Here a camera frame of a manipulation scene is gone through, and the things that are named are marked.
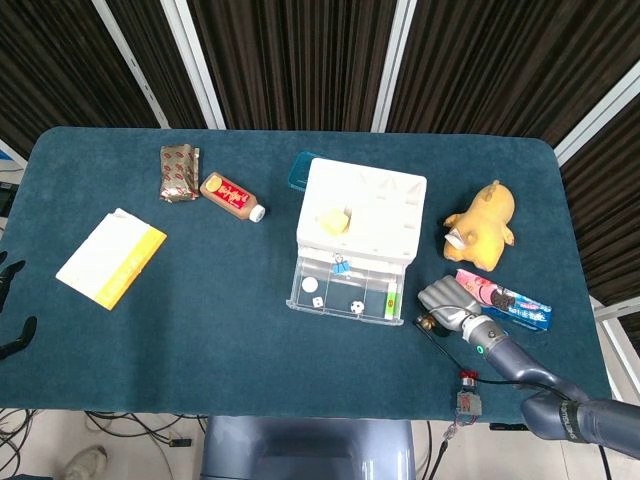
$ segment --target stuffed animal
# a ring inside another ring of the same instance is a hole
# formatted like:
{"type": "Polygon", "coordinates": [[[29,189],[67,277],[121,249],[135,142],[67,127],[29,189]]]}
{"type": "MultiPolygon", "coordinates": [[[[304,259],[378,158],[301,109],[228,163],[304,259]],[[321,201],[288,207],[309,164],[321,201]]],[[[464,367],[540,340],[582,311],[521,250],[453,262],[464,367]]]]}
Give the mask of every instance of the stuffed animal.
{"type": "Polygon", "coordinates": [[[469,210],[447,218],[451,230],[445,238],[444,257],[454,262],[468,260],[482,270],[492,271],[504,251],[515,239],[507,227],[515,201],[508,188],[494,180],[473,199],[469,210]]]}

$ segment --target yellow sponge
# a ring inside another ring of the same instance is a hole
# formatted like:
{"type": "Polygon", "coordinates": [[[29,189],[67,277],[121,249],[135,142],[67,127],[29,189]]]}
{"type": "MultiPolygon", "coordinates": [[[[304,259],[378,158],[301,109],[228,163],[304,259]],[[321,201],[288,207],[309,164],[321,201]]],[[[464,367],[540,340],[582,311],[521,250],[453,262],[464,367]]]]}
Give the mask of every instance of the yellow sponge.
{"type": "Polygon", "coordinates": [[[318,218],[318,223],[329,235],[340,235],[347,229],[349,216],[342,210],[333,208],[318,218]]]}

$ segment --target red label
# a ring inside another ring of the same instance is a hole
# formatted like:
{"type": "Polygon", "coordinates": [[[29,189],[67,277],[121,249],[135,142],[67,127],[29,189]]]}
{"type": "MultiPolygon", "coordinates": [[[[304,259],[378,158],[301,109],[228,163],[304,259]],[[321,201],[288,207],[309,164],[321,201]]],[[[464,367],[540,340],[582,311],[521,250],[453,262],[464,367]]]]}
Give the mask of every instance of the red label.
{"type": "Polygon", "coordinates": [[[222,180],[222,184],[213,194],[237,209],[244,207],[249,200],[247,192],[231,185],[226,180],[222,180]]]}

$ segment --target bottle cap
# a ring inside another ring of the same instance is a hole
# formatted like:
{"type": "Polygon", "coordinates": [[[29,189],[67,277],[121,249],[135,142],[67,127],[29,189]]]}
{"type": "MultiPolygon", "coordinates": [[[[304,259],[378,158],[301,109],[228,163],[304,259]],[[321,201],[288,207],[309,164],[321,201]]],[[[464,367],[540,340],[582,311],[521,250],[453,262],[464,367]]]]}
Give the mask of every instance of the bottle cap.
{"type": "Polygon", "coordinates": [[[249,212],[249,220],[258,223],[260,220],[262,220],[262,217],[264,217],[265,211],[266,210],[262,205],[256,205],[251,209],[251,212],[249,212]]]}

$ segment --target transparent drawer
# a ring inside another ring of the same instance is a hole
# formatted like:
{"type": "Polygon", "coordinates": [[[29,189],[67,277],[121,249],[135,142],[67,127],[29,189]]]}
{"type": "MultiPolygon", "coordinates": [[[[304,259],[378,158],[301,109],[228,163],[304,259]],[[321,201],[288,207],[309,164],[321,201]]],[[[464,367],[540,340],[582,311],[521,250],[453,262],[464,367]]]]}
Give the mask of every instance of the transparent drawer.
{"type": "Polygon", "coordinates": [[[298,256],[287,305],[320,315],[402,325],[404,272],[380,272],[354,263],[357,262],[340,258],[324,262],[298,256]]]}

